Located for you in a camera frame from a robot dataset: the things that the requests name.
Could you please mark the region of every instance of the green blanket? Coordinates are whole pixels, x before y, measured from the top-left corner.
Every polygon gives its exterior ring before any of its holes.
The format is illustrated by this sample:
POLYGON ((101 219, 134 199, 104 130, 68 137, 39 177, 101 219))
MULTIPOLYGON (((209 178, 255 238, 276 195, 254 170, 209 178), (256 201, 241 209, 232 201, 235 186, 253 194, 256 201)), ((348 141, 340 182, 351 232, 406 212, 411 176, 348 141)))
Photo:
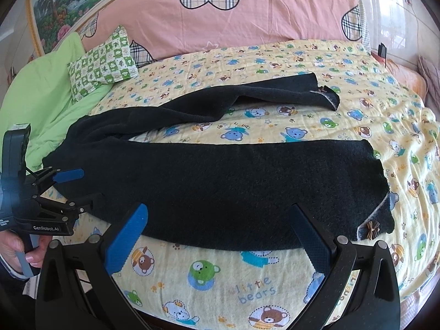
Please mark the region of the green blanket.
POLYGON ((30 123, 26 164, 31 170, 41 168, 41 160, 64 140, 69 126, 87 115, 112 87, 102 85, 73 103, 67 64, 83 54, 80 36, 70 34, 57 51, 23 67, 6 93, 0 109, 0 146, 10 126, 30 123))

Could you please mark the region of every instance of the sleeve cuff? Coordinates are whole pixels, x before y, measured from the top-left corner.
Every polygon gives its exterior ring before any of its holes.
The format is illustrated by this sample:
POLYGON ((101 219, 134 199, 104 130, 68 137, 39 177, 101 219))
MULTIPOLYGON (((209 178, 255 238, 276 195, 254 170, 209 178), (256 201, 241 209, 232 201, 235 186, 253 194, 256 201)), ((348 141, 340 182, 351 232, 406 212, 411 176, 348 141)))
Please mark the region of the sleeve cuff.
POLYGON ((0 263, 3 264, 3 266, 5 267, 5 269, 7 270, 7 272, 10 274, 10 276, 14 277, 15 279, 20 279, 20 280, 26 280, 28 279, 28 277, 26 277, 25 275, 18 273, 17 271, 15 271, 3 258, 3 256, 0 254, 0 263))

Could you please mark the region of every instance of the pink flower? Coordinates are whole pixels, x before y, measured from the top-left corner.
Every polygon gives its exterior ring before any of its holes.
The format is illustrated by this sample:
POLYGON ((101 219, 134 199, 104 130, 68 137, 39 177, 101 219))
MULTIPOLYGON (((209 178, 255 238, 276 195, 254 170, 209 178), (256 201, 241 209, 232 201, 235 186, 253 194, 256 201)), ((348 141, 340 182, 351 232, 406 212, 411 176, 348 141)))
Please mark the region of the pink flower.
POLYGON ((68 24, 65 24, 64 26, 61 26, 61 28, 58 31, 58 41, 61 41, 61 39, 69 32, 71 27, 68 24))

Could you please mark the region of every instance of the bed sheet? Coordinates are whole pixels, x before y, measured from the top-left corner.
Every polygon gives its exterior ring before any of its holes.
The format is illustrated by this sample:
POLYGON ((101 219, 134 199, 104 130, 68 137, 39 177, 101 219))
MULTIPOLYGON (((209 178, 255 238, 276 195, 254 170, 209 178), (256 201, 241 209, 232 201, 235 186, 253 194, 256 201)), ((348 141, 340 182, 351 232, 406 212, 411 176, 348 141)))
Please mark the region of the bed sheet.
MULTIPOLYGON (((395 230, 360 243, 388 243, 401 300, 435 274, 440 256, 439 124, 421 98, 401 87, 361 44, 299 40, 222 48, 172 57, 139 72, 138 78, 115 84, 91 114, 158 106, 209 86, 314 72, 319 85, 339 93, 336 112, 306 105, 238 104, 218 122, 177 125, 134 140, 234 144, 367 139, 389 181, 395 230)), ((62 196, 50 190, 48 197, 62 196)), ((194 231, 203 227, 201 221, 194 231)), ((107 227, 83 214, 74 236, 62 240, 84 241, 107 227)), ((356 277, 354 272, 329 321, 341 316, 356 277)), ((142 236, 114 279, 135 308, 171 322, 201 329, 271 329, 293 321, 323 275, 302 249, 228 252, 142 236), (269 315, 274 322, 261 320, 269 315)))

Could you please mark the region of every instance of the pink blanket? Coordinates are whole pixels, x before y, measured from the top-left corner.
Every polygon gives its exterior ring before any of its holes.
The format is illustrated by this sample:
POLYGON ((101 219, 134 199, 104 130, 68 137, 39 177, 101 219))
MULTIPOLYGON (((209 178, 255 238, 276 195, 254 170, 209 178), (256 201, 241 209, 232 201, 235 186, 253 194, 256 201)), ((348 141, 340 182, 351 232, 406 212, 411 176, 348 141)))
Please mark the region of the pink blanket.
POLYGON ((357 0, 115 0, 80 30, 86 51, 118 25, 138 67, 213 48, 361 39, 357 0))

